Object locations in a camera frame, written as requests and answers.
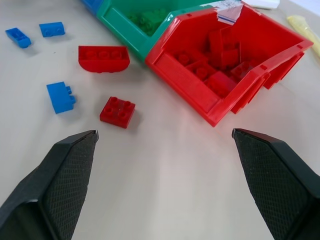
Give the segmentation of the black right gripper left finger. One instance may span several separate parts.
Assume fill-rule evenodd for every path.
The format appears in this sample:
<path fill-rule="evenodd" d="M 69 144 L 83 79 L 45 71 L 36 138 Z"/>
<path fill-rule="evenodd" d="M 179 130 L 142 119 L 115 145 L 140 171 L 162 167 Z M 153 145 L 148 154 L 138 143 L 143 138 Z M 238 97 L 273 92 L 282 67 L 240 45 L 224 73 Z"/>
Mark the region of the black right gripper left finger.
<path fill-rule="evenodd" d="M 0 240 L 71 240 L 86 199 L 97 130 L 55 143 L 0 206 Z"/>

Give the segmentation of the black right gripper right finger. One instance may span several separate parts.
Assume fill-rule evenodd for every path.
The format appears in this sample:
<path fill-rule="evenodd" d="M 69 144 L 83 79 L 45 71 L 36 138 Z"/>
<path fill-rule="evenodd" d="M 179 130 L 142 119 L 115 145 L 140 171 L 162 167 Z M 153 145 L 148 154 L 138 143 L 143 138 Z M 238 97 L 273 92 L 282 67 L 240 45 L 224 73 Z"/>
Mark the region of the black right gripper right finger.
<path fill-rule="evenodd" d="M 320 240 L 320 176 L 282 140 L 241 128 L 232 138 L 274 240 Z"/>

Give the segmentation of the blue two-stud brick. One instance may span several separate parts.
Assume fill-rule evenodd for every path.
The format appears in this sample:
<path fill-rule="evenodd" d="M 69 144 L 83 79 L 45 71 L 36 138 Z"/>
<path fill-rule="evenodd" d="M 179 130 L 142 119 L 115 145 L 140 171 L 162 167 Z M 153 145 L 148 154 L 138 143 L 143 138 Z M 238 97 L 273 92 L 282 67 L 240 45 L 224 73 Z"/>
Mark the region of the blue two-stud brick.
<path fill-rule="evenodd" d="M 63 81 L 46 85 L 54 112 L 60 114 L 74 109 L 76 98 L 71 87 Z"/>
<path fill-rule="evenodd" d="M 44 38 L 62 36 L 65 28 L 62 22 L 51 22 L 39 24 L 41 34 Z"/>

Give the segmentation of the red square four-stud brick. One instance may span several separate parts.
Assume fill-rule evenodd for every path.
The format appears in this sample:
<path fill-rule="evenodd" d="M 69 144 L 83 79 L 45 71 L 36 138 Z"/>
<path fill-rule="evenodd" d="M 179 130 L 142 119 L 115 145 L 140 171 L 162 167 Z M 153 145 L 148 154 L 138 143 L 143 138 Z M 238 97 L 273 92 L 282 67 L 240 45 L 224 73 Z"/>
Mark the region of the red square four-stud brick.
<path fill-rule="evenodd" d="M 130 101 L 111 96 L 99 115 L 102 122 L 126 129 L 136 105 Z"/>

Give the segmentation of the red smooth-sided brick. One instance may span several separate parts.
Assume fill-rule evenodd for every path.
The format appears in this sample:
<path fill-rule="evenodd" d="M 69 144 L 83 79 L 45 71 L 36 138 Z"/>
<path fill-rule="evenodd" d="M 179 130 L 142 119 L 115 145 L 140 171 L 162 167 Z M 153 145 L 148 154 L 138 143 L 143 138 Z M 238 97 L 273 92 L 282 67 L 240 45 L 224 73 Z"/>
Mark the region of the red smooth-sided brick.
<path fill-rule="evenodd" d="M 205 85 L 218 97 L 224 99 L 236 87 L 237 83 L 223 72 L 217 71 L 205 81 Z"/>

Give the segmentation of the red plastic storage bin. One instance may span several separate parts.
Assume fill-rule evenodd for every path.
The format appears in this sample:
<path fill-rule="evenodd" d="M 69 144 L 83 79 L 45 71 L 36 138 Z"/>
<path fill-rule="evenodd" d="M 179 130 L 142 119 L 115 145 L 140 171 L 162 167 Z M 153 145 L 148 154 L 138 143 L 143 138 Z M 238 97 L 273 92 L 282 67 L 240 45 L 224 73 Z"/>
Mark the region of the red plastic storage bin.
<path fill-rule="evenodd" d="M 240 42 L 240 63 L 222 70 L 210 64 L 209 33 L 233 27 Z M 212 126 L 229 112 L 238 113 L 261 88 L 270 89 L 282 80 L 303 57 L 312 42 L 243 3 L 234 25 L 218 21 L 208 7 L 176 17 L 147 55 L 146 64 Z M 210 90 L 174 53 L 195 49 L 208 64 L 232 78 L 236 87 L 225 98 Z"/>

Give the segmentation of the red brick with studs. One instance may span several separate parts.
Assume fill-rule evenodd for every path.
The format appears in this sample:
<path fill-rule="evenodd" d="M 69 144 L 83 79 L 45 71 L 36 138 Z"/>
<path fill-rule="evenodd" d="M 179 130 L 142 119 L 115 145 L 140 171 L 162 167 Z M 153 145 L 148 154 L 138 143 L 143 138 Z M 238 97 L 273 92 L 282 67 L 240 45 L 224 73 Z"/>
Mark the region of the red brick with studs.
<path fill-rule="evenodd" d="M 173 54 L 174 58 L 184 67 L 195 63 L 207 63 L 208 58 L 196 49 L 181 50 Z"/>
<path fill-rule="evenodd" d="M 201 81 L 206 81 L 211 75 L 215 74 L 217 70 L 205 61 L 197 61 L 186 66 Z"/>

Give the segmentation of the red upright brick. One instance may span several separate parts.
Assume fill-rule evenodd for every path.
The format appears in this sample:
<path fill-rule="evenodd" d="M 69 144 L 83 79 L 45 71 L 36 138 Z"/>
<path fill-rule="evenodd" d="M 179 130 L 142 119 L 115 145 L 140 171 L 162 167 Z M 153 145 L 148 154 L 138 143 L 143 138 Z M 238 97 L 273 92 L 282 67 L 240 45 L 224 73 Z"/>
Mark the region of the red upright brick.
<path fill-rule="evenodd" d="M 233 27 L 213 30 L 208 34 L 209 62 L 220 70 L 231 70 L 240 64 L 240 42 Z"/>

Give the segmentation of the blue hollow-side brick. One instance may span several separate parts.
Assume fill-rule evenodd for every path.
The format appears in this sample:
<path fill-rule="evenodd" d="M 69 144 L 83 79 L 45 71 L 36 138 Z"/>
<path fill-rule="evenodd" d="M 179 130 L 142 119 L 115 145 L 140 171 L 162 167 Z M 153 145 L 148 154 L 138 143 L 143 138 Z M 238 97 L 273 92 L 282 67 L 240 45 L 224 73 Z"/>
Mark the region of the blue hollow-side brick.
<path fill-rule="evenodd" d="M 18 47 L 22 49 L 28 48 L 32 44 L 30 38 L 17 27 L 7 29 L 5 33 Z"/>

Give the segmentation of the yellow plastic object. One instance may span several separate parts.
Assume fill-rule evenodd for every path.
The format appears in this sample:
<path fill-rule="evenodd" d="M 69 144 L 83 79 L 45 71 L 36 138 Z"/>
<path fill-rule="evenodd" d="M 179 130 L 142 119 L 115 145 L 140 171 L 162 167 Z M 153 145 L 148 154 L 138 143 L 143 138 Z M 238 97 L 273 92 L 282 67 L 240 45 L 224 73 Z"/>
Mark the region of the yellow plastic object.
<path fill-rule="evenodd" d="M 312 49 L 320 58 L 320 37 L 311 29 L 306 19 L 300 15 L 291 15 L 286 19 L 296 32 L 313 43 Z"/>

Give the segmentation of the green plastic storage bin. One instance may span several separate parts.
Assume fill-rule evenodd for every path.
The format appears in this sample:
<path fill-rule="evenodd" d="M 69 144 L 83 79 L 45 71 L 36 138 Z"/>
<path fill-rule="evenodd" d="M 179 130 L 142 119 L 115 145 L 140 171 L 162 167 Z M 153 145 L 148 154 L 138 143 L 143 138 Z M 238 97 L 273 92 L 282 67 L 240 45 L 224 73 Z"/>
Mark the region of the green plastic storage bin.
<path fill-rule="evenodd" d="M 189 14 L 219 0 L 104 0 L 97 18 L 127 46 L 142 62 L 172 21 L 179 15 Z M 127 18 L 128 14 L 166 9 L 168 15 L 152 36 L 147 36 Z"/>

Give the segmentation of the white blue bin label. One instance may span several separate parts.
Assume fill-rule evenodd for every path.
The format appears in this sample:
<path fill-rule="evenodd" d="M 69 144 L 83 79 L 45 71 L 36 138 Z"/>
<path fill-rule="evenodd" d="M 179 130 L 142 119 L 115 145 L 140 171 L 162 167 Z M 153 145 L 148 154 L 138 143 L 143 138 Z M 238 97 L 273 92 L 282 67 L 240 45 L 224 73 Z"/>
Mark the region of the white blue bin label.
<path fill-rule="evenodd" d="M 241 0 L 221 0 L 215 2 L 217 20 L 219 22 L 234 25 L 242 12 L 243 3 Z"/>

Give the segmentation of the white paper sheet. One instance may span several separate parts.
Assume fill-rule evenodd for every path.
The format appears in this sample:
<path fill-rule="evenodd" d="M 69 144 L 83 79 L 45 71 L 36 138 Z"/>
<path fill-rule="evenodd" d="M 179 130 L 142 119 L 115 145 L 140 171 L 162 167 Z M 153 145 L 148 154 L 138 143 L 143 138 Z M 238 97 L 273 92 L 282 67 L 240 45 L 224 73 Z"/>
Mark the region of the white paper sheet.
<path fill-rule="evenodd" d="M 251 7 L 265 9 L 265 10 L 277 9 L 280 4 L 280 0 L 241 0 L 241 1 L 250 5 Z"/>

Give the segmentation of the blue plastic storage bin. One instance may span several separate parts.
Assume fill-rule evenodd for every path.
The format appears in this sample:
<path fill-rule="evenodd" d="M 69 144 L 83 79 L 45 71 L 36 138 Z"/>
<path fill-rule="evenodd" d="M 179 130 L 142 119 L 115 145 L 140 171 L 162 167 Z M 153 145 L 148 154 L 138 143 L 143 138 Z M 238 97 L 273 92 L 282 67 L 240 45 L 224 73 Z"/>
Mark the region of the blue plastic storage bin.
<path fill-rule="evenodd" d="M 80 0 L 84 6 L 93 14 L 96 15 L 104 0 Z"/>

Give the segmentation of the green bricks pile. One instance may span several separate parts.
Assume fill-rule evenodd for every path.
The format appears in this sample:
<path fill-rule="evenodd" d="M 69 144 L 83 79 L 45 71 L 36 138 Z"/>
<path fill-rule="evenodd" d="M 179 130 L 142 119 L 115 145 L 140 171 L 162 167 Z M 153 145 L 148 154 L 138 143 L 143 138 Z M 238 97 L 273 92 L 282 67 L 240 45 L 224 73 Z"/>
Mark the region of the green bricks pile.
<path fill-rule="evenodd" d="M 130 13 L 127 18 L 151 37 L 168 15 L 165 8 L 149 10 L 141 13 Z"/>

